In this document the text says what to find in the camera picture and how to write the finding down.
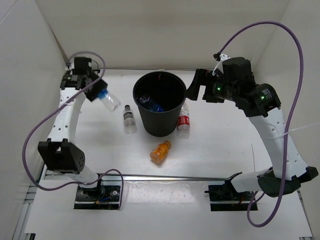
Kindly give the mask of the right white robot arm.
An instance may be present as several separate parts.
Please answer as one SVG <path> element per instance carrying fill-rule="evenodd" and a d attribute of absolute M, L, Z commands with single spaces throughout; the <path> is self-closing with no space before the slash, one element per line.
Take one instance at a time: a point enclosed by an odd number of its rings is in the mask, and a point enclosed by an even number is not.
<path fill-rule="evenodd" d="M 280 193 L 282 177 L 285 195 L 316 178 L 317 168 L 306 164 L 292 138 L 289 136 L 284 143 L 286 124 L 275 89 L 267 83 L 257 84 L 251 62 L 243 57 L 224 60 L 222 69 L 198 68 L 185 97 L 196 101 L 200 87 L 205 86 L 202 99 L 207 103 L 234 102 L 256 128 L 272 166 L 260 172 L 235 173 L 224 181 L 218 192 L 230 200 L 238 199 L 244 192 L 256 191 L 274 198 Z"/>

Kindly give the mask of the blue label bottle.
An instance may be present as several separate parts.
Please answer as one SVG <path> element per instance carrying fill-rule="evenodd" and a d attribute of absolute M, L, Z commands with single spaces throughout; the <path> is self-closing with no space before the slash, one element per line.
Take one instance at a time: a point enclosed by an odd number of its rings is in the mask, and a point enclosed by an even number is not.
<path fill-rule="evenodd" d="M 106 88 L 101 90 L 97 97 L 102 102 L 102 104 L 111 112 L 115 111 L 121 105 L 119 99 L 112 93 L 110 93 Z"/>
<path fill-rule="evenodd" d="M 156 113 L 164 112 L 163 108 L 155 100 L 153 100 L 148 94 L 144 94 L 139 98 L 139 104 L 151 112 L 156 112 Z"/>

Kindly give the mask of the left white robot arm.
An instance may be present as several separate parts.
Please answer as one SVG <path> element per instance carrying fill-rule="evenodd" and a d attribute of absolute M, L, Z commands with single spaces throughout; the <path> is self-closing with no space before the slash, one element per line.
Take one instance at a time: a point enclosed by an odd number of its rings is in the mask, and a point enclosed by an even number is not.
<path fill-rule="evenodd" d="M 75 57 L 74 68 L 67 71 L 60 84 L 63 109 L 56 115 L 46 141 L 38 143 L 38 152 L 48 170 L 79 182 L 84 194 L 100 200 L 105 194 L 99 175 L 85 164 L 85 153 L 76 146 L 76 128 L 85 100 L 93 102 L 108 86 L 92 69 L 92 59 Z M 98 80 L 93 86 L 90 83 Z"/>

